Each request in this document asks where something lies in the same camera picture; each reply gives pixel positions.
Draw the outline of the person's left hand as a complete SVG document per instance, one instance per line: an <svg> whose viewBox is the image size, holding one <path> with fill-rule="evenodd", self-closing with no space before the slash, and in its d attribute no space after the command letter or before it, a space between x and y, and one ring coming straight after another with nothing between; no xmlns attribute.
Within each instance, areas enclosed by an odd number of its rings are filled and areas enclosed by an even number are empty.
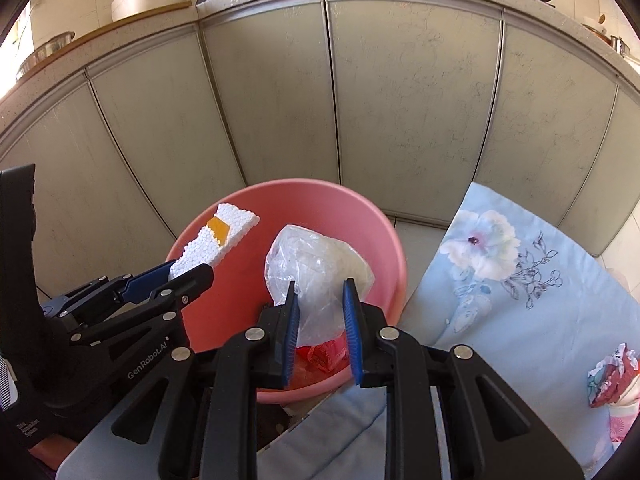
<svg viewBox="0 0 640 480"><path fill-rule="evenodd" d="M41 463L52 470L58 470L67 456L76 448L77 443L59 434L50 434L28 450Z"/></svg>

